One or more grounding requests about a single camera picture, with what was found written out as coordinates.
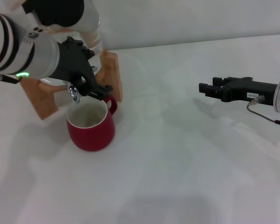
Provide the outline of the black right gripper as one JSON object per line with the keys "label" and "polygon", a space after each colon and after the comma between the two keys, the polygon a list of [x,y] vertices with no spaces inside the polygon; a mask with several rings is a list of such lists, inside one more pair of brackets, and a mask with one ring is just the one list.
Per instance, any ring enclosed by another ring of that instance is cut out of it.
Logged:
{"label": "black right gripper", "polygon": [[273,106],[273,97],[277,84],[253,81],[252,77],[220,78],[213,77],[212,85],[199,83],[199,92],[206,97],[220,99],[223,102],[251,101],[264,96],[261,104]]}

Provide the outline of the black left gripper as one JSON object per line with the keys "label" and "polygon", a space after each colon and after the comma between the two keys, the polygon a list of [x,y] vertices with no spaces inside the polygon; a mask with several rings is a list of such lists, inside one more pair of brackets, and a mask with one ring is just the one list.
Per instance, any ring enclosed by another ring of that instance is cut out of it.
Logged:
{"label": "black left gripper", "polygon": [[88,62],[94,53],[84,46],[83,41],[68,36],[64,42],[58,43],[58,49],[59,62],[50,78],[78,86],[82,96],[100,101],[108,98],[113,88],[110,85],[99,84],[95,80],[92,67]]}

